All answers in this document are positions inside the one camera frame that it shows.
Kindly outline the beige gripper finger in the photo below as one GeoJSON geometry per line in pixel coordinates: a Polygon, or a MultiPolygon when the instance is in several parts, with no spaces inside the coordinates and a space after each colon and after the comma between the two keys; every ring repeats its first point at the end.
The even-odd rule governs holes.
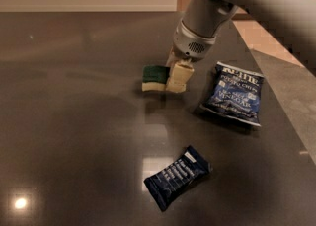
{"type": "Polygon", "coordinates": [[[179,57],[176,55],[174,49],[171,49],[169,52],[168,59],[166,61],[166,67],[172,67],[178,60],[179,57]]]}
{"type": "Polygon", "coordinates": [[[166,83],[166,90],[174,93],[183,93],[186,91],[187,82],[194,73],[194,68],[189,59],[168,61],[170,68],[169,77],[166,83]]]}

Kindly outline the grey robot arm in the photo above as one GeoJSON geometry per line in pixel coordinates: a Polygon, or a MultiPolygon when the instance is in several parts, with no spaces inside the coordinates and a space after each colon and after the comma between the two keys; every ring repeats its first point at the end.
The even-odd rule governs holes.
{"type": "Polygon", "coordinates": [[[174,32],[166,66],[204,59],[221,25],[239,8],[310,72],[316,71],[316,0],[191,0],[174,32]]]}

